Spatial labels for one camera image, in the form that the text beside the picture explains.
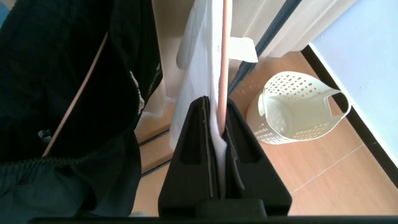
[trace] black garment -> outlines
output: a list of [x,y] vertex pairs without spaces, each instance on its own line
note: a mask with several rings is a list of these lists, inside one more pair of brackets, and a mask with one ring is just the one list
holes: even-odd
[[[37,133],[55,132],[106,32],[40,158]],[[146,102],[161,79],[150,1],[18,0],[0,30],[0,222],[129,215],[141,176],[139,94]]]

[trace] white garment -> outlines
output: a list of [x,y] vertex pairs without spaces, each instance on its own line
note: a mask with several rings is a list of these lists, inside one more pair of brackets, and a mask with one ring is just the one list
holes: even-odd
[[[232,0],[228,14],[232,18]],[[217,106],[221,70],[221,39],[223,31],[223,1],[196,0],[192,6],[187,26],[177,54],[177,66],[186,70],[180,95],[175,105],[170,125],[170,147],[175,149],[192,101],[201,97],[210,98],[210,133],[217,158],[221,196],[225,193],[226,143],[220,137],[217,125]],[[231,27],[227,28],[228,36]],[[229,58],[257,62],[254,43],[251,39],[234,39],[229,44]],[[237,53],[238,44],[246,54]]]

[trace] clothes hanger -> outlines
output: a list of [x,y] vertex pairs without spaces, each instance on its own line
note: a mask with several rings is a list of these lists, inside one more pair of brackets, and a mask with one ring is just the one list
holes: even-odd
[[220,92],[218,94],[217,123],[221,137],[224,134],[226,119],[226,103],[228,97],[228,27],[229,27],[229,1],[223,0],[223,34],[221,39],[221,71],[220,71]]
[[99,49],[98,49],[98,51],[97,51],[97,54],[95,55],[95,58],[94,58],[94,60],[93,60],[93,63],[91,64],[91,67],[90,67],[90,69],[88,70],[87,75],[86,75],[85,79],[83,80],[83,83],[81,84],[81,86],[80,86],[79,90],[77,91],[75,97],[73,98],[72,102],[70,103],[70,105],[69,105],[69,107],[68,107],[68,109],[67,109],[67,112],[65,112],[65,114],[63,115],[63,118],[62,118],[60,124],[58,125],[57,130],[55,130],[55,133],[54,133],[54,135],[52,136],[50,143],[49,143],[48,146],[45,148],[45,151],[44,151],[42,157],[47,156],[47,155],[49,154],[49,152],[51,151],[52,146],[53,146],[55,140],[57,139],[58,135],[60,134],[60,131],[61,131],[62,128],[63,128],[63,125],[64,125],[65,122],[67,121],[67,119],[68,119],[70,113],[72,112],[73,108],[74,108],[75,105],[76,105],[76,102],[79,100],[79,97],[80,97],[81,93],[82,93],[83,90],[85,89],[86,84],[87,84],[88,80],[90,79],[91,74],[93,73],[93,70],[94,70],[94,68],[95,68],[95,65],[97,64],[97,61],[98,61],[98,59],[99,59],[99,57],[100,57],[100,55],[101,55],[102,49],[104,48],[104,45],[105,45],[107,39],[108,39],[108,32],[105,33],[104,39],[102,40],[102,43],[101,43],[101,45],[99,46]]

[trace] tan floor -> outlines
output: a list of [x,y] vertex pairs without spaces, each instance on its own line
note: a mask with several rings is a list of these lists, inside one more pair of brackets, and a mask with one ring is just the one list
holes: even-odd
[[[266,81],[276,73],[288,70],[316,76],[301,53],[289,53],[259,63],[231,98],[246,114],[251,100]],[[333,113],[341,112],[333,100],[331,107]],[[165,115],[163,123],[154,122],[150,130],[140,130],[140,133],[162,129],[170,119],[170,115]],[[316,140],[278,146],[261,143],[261,146],[293,196],[290,215],[398,214],[397,188],[347,119]],[[143,172],[171,158],[169,137],[143,146],[141,155]],[[164,167],[142,178],[134,211],[158,215],[157,197],[167,169]]]

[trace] laundry basket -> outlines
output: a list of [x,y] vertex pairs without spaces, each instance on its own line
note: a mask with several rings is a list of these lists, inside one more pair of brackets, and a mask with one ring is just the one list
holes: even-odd
[[332,116],[328,97],[341,93],[299,72],[274,75],[250,104],[246,121],[269,144],[309,141],[331,131],[347,112]]

